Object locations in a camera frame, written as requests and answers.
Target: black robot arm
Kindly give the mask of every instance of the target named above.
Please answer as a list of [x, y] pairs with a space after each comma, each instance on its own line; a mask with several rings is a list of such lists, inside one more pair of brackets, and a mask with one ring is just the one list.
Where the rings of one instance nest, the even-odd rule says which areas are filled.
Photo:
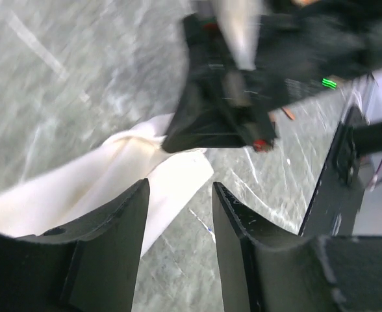
[[382, 122], [352, 128], [351, 145], [358, 157], [382, 151]]
[[[204, 1], [183, 20], [190, 69], [162, 147], [252, 146], [278, 137], [272, 111], [382, 68], [382, 2], [320, 0], [291, 14], [261, 16], [253, 71], [239, 70]], [[336, 88], [334, 82], [329, 85]]]

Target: white cloth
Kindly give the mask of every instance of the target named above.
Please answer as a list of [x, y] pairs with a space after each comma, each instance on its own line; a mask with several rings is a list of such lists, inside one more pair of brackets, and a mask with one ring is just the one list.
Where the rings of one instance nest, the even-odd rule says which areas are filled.
[[0, 194], [0, 233], [41, 235], [113, 200], [139, 179], [150, 185], [141, 256], [213, 174], [203, 151], [164, 152], [171, 115], [111, 136], [74, 161]]

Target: red component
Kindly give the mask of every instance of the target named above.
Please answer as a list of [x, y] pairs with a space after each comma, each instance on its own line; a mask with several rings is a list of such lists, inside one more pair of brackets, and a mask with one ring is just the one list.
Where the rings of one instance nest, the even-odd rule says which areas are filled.
[[220, 29], [218, 28], [218, 25], [217, 23], [207, 23], [203, 26], [203, 28], [208, 31], [209, 33], [216, 33], [218, 32]]
[[264, 140], [256, 140], [253, 143], [253, 148], [255, 151], [270, 151], [272, 149], [271, 145]]

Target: green led light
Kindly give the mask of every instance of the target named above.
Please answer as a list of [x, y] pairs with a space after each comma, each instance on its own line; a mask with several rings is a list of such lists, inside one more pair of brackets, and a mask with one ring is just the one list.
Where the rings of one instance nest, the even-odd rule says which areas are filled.
[[328, 80], [328, 79], [322, 79], [322, 85], [326, 86], [327, 88], [335, 89], [337, 87], [337, 84], [334, 81]]

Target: gray marble surface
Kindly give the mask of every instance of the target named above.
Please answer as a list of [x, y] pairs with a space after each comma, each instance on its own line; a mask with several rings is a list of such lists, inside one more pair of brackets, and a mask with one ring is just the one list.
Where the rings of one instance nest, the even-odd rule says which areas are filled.
[[[0, 0], [0, 191], [173, 112], [187, 67], [178, 0]], [[211, 185], [297, 232], [338, 124], [342, 91], [276, 114], [266, 155], [209, 150], [215, 170], [142, 258], [133, 311], [223, 311]]]

